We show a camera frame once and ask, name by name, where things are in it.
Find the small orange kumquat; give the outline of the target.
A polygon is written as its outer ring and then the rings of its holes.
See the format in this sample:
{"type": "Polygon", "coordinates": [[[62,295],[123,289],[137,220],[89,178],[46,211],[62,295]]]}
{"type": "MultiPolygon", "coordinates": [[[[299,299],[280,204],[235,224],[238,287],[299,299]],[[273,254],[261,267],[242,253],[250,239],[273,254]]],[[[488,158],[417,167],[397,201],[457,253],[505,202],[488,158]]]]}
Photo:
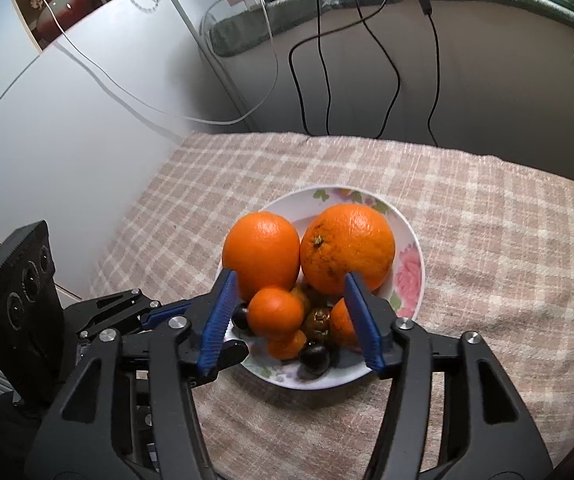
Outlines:
{"type": "Polygon", "coordinates": [[[267,341],[267,352],[270,356],[279,361],[294,360],[306,345],[308,338],[302,330],[296,330],[280,339],[269,339],[267,341]]]}

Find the rough orange tangerine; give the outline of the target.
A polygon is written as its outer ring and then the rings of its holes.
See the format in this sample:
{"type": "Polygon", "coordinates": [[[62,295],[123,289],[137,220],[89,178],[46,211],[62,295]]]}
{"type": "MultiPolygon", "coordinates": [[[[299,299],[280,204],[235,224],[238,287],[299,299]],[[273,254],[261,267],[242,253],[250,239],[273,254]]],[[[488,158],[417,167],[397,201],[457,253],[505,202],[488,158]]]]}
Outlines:
{"type": "Polygon", "coordinates": [[[265,287],[249,302],[247,320],[255,336],[282,339],[300,328],[304,321],[304,307],[291,292],[265,287]]]}

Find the dark round fruit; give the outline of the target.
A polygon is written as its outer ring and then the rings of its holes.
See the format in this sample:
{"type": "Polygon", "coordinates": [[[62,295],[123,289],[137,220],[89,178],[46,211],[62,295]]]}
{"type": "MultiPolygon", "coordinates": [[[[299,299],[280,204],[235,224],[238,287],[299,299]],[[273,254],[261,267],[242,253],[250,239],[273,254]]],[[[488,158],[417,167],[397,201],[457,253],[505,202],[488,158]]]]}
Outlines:
{"type": "Polygon", "coordinates": [[[330,353],[320,341],[308,341],[299,352],[299,362],[305,373],[323,375],[330,367],[330,353]]]}
{"type": "Polygon", "coordinates": [[[248,320],[249,304],[247,302],[242,302],[238,304],[234,312],[232,312],[232,324],[240,334],[244,334],[249,337],[253,337],[254,333],[250,327],[248,320]]]}

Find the large smooth orange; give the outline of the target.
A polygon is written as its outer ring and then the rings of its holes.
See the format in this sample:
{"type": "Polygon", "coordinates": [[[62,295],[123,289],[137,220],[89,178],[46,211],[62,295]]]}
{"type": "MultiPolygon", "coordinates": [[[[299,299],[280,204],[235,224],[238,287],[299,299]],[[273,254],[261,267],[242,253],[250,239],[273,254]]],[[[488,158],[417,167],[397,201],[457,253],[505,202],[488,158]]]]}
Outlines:
{"type": "Polygon", "coordinates": [[[237,273],[243,300],[265,287],[291,290],[300,272],[299,234],[278,214],[246,214],[227,233],[222,266],[237,273]]]}

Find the large dimpled orange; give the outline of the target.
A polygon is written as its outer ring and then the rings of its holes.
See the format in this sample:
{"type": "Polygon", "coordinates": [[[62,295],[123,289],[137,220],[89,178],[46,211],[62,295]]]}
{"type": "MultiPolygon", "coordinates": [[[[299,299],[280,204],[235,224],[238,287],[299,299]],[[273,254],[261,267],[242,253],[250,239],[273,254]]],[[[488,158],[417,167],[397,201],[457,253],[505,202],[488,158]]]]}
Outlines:
{"type": "Polygon", "coordinates": [[[340,296],[344,277],[356,272],[371,290],[386,280],[395,257],[395,238],[383,214],[366,205],[337,204],[306,229],[300,245],[304,278],[328,296],[340,296]]]}

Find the small mandarin with stem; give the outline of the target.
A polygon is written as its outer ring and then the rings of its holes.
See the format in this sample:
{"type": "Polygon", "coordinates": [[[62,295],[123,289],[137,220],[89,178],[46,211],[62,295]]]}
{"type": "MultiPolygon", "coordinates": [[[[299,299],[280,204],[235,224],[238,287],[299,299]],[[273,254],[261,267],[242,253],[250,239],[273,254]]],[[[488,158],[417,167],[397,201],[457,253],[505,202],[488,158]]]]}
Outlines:
{"type": "Polygon", "coordinates": [[[329,333],[332,341],[338,346],[358,350],[360,344],[344,299],[340,299],[330,311],[329,333]]]}

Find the brown small fruit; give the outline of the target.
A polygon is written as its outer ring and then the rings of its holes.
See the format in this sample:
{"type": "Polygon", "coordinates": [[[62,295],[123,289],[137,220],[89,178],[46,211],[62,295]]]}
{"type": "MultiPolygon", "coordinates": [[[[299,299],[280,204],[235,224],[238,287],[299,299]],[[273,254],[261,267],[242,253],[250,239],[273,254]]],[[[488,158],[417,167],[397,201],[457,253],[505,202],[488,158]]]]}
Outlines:
{"type": "Polygon", "coordinates": [[[329,339],[329,320],[331,309],[318,307],[312,309],[302,325],[302,332],[309,340],[326,341],[329,339]]]}

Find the pink plaid tablecloth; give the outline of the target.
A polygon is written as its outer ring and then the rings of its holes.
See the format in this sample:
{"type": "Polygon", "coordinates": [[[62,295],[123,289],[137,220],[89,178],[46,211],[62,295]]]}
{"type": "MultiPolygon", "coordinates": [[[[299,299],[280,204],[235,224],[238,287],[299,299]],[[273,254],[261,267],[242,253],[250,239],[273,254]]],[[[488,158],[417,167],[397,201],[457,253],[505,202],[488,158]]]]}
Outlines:
{"type": "MultiPolygon", "coordinates": [[[[416,232],[428,332],[478,330],[557,465],[574,447],[574,182],[428,145],[296,133],[195,133],[150,181],[93,270],[87,297],[138,287],[171,302],[208,292],[228,229],[316,184],[384,198],[416,232]]],[[[241,366],[194,390],[229,479],[361,479],[390,382],[303,392],[241,366]]]]}

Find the red white vase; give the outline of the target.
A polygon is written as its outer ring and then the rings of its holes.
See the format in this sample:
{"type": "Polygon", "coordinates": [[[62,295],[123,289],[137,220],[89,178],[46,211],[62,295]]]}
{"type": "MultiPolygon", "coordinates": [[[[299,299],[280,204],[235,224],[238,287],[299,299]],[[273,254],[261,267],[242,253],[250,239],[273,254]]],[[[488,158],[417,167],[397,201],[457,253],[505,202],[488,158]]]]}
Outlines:
{"type": "Polygon", "coordinates": [[[37,35],[50,44],[63,30],[67,30],[89,14],[87,0],[30,0],[40,13],[36,19],[37,35]]]}

